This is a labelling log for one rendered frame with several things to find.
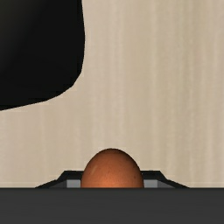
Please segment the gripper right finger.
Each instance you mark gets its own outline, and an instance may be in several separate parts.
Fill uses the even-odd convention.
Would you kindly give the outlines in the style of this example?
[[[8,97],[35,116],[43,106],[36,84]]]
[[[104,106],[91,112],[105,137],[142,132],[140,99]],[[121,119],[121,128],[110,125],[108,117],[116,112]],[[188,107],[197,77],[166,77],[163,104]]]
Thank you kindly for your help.
[[[186,188],[175,181],[169,180],[161,171],[142,171],[145,188]]]

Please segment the cabinet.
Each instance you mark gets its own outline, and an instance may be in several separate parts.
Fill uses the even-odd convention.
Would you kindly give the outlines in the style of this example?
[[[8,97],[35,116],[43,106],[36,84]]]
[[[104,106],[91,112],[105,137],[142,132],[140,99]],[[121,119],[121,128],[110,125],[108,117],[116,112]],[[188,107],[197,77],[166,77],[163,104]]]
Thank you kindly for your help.
[[[84,50],[82,0],[0,0],[0,111],[63,94]]]

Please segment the brown egg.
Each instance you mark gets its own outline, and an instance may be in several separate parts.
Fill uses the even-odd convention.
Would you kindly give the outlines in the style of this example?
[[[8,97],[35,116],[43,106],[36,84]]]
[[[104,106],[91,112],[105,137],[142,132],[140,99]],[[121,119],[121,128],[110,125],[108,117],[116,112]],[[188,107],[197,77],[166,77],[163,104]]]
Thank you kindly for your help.
[[[82,174],[81,188],[144,188],[136,161],[126,152],[106,149],[94,155]]]

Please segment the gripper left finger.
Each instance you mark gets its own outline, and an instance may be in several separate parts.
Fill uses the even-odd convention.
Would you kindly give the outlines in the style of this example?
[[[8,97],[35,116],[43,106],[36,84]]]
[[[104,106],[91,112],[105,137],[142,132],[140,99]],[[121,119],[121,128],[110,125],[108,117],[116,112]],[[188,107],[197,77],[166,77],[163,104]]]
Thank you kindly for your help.
[[[63,171],[55,180],[39,185],[38,188],[80,188],[83,171]]]

